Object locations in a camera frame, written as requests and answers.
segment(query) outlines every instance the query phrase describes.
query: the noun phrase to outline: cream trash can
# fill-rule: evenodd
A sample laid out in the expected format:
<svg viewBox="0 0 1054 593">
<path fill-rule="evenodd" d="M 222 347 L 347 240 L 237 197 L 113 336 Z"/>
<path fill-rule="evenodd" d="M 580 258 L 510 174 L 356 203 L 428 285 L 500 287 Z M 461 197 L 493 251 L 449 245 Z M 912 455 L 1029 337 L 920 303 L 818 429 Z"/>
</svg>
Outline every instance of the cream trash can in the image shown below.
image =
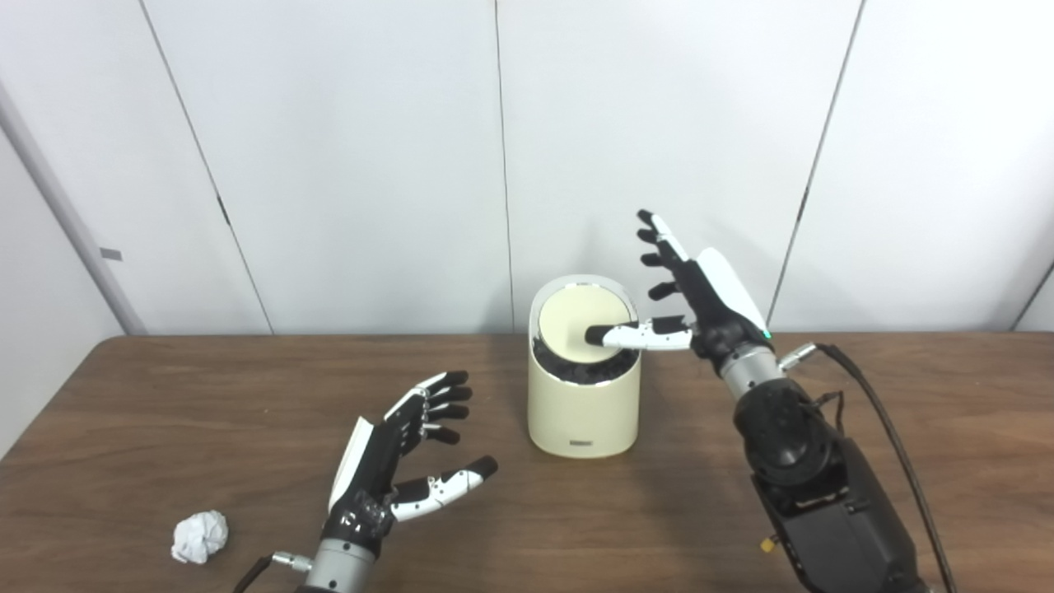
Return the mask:
<svg viewBox="0 0 1054 593">
<path fill-rule="evenodd" d="M 539 449 L 587 459 L 633 444 L 641 355 L 586 344 L 585 332 L 636 321 L 625 289 L 603 276 L 563 276 L 538 292 L 528 332 L 527 427 Z"/>
</svg>

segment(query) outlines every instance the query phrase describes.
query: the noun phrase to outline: black fingertip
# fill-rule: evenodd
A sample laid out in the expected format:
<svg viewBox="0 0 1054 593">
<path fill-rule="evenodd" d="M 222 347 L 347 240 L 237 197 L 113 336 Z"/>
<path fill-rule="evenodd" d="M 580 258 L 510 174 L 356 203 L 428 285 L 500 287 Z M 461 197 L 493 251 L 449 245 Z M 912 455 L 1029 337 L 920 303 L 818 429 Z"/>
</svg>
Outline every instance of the black fingertip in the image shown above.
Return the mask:
<svg viewBox="0 0 1054 593">
<path fill-rule="evenodd" d="M 652 301 L 662 301 L 670 294 L 677 292 L 677 283 L 672 281 L 664 281 L 662 283 L 657 283 L 648 290 L 648 296 Z"/>
<path fill-rule="evenodd" d="M 428 431 L 428 438 L 445 444 L 457 444 L 461 442 L 461 435 L 456 431 L 451 431 L 446 427 Z"/>
<path fill-rule="evenodd" d="M 447 376 L 443 380 L 447 386 L 461 386 L 466 381 L 468 381 L 467 371 L 448 371 Z"/>
<path fill-rule="evenodd" d="M 637 231 L 637 236 L 644 242 L 650 242 L 655 244 L 659 241 L 659 234 L 650 229 L 640 229 Z"/>
<path fill-rule="evenodd" d="M 586 329 L 586 344 L 592 344 L 593 347 L 603 347 L 604 337 L 607 336 L 608 332 L 611 332 L 613 325 L 590 325 Z"/>
<path fill-rule="evenodd" d="M 641 262 L 649 268 L 662 266 L 662 255 L 658 253 L 645 253 L 641 255 Z"/>
<path fill-rule="evenodd" d="M 485 455 L 466 466 L 465 469 L 469 472 L 480 474 L 486 480 L 497 472 L 497 460 L 489 455 Z"/>
</svg>

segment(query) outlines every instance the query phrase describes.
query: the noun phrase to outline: black robotic finger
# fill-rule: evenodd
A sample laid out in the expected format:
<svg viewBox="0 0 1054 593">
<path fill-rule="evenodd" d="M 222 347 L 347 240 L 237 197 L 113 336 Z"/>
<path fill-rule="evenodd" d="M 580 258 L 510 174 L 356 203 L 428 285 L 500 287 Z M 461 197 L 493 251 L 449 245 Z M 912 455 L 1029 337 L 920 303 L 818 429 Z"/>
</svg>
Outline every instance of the black robotic finger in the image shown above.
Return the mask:
<svg viewBox="0 0 1054 593">
<path fill-rule="evenodd" d="M 445 388 L 464 386 L 466 381 L 468 381 L 467 371 L 448 371 L 432 377 L 428 381 L 418 383 L 417 387 L 427 390 L 430 396 L 434 396 Z"/>
<path fill-rule="evenodd" d="M 393 488 L 395 489 L 395 496 L 392 498 L 392 502 L 395 505 L 424 500 L 428 498 L 431 490 L 428 485 L 428 478 L 407 480 L 395 485 Z"/>
<path fill-rule="evenodd" d="M 444 444 L 457 444 L 461 441 L 461 435 L 456 431 L 438 424 L 425 424 L 425 438 Z"/>
<path fill-rule="evenodd" d="M 465 471 L 479 474 L 481 478 L 486 480 L 497 472 L 497 460 L 489 455 L 484 455 L 466 466 Z"/>
<path fill-rule="evenodd" d="M 641 229 L 637 231 L 637 236 L 644 242 L 655 244 L 659 241 L 659 234 L 651 229 Z"/>
<path fill-rule="evenodd" d="M 662 255 L 658 253 L 645 253 L 641 255 L 641 262 L 649 268 L 660 268 L 665 264 L 662 262 Z"/>
<path fill-rule="evenodd" d="M 648 212 L 647 210 L 642 209 L 637 211 L 637 217 L 640 218 L 642 222 L 651 228 L 655 228 L 655 224 L 651 223 L 651 216 L 653 216 L 653 214 L 651 212 Z"/>
<path fill-rule="evenodd" d="M 663 281 L 651 286 L 651 290 L 648 290 L 648 296 L 652 301 L 662 301 L 675 292 L 678 292 L 677 282 Z"/>
<path fill-rule="evenodd" d="M 443 406 L 429 409 L 428 420 L 443 420 L 445 418 L 450 418 L 453 420 L 464 420 L 468 418 L 468 408 L 464 406 L 457 406 L 455 403 L 445 403 Z"/>
<path fill-rule="evenodd" d="M 604 337 L 607 336 L 607 333 L 611 332 L 613 329 L 613 325 L 590 325 L 586 329 L 586 344 L 590 344 L 592 347 L 603 347 Z"/>
<path fill-rule="evenodd" d="M 436 408 L 441 404 L 464 402 L 470 399 L 472 399 L 472 389 L 464 386 L 457 386 L 455 388 L 444 388 L 440 390 L 433 397 L 428 398 L 428 404 L 432 408 Z"/>
</svg>

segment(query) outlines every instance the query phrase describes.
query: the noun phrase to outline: black cable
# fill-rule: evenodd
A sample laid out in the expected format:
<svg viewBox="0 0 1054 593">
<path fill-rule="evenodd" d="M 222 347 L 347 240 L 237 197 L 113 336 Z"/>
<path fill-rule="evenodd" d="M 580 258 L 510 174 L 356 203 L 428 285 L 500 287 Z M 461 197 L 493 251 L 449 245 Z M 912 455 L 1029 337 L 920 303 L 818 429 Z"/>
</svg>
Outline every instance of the black cable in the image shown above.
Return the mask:
<svg viewBox="0 0 1054 593">
<path fill-rule="evenodd" d="M 814 410 L 819 410 L 825 406 L 831 400 L 838 400 L 838 409 L 835 411 L 835 429 L 838 431 L 839 435 L 845 436 L 845 427 L 842 424 L 842 413 L 845 412 L 845 394 L 843 392 L 831 392 L 829 394 L 823 394 L 816 399 L 809 408 Z"/>
<path fill-rule="evenodd" d="M 245 593 L 245 590 L 249 589 L 249 586 L 252 585 L 254 580 L 256 580 L 256 577 L 259 576 L 260 573 L 267 570 L 267 568 L 270 566 L 271 566 L 271 556 L 260 556 L 260 559 L 256 560 L 256 564 L 253 565 L 253 568 L 249 569 L 249 572 L 246 573 L 246 576 L 241 577 L 241 580 L 239 580 L 238 584 L 234 586 L 233 593 Z"/>
<path fill-rule="evenodd" d="M 890 438 L 893 450 L 897 452 L 897 458 L 900 460 L 900 467 L 907 477 L 907 483 L 912 487 L 912 494 L 915 495 L 915 503 L 918 506 L 919 514 L 922 515 L 922 522 L 925 525 L 925 533 L 930 537 L 930 545 L 933 546 L 933 553 L 937 557 L 937 567 L 940 569 L 940 578 L 944 581 L 944 591 L 946 593 L 958 593 L 958 589 L 955 587 L 955 579 L 952 577 L 952 567 L 948 564 L 948 556 L 944 555 L 944 547 L 941 546 L 940 536 L 937 534 L 937 526 L 934 523 L 930 506 L 926 503 L 925 495 L 922 493 L 922 485 L 919 483 L 918 476 L 915 475 L 915 469 L 907 458 L 907 452 L 904 450 L 904 444 L 897 435 L 897 430 L 893 427 L 893 420 L 890 418 L 889 413 L 885 412 L 885 407 L 879 400 L 875 389 L 864 378 L 860 368 L 845 353 L 841 352 L 838 347 L 817 344 L 816 348 L 841 365 L 845 370 L 845 373 L 848 373 L 860 384 L 860 389 L 863 390 L 863 393 L 867 396 L 867 400 L 871 401 L 872 408 L 875 409 L 875 413 L 882 422 L 882 429 L 885 430 L 885 436 Z"/>
</svg>

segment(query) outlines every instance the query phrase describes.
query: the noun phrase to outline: crumpled paper ball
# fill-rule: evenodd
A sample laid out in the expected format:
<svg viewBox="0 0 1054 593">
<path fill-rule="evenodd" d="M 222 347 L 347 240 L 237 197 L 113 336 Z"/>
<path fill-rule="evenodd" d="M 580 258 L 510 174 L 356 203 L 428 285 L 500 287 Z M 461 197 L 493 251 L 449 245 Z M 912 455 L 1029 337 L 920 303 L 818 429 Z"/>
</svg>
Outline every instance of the crumpled paper ball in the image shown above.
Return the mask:
<svg viewBox="0 0 1054 593">
<path fill-rule="evenodd" d="M 227 518 L 219 511 L 197 513 L 179 521 L 172 533 L 172 557 L 203 565 L 227 543 Z"/>
</svg>

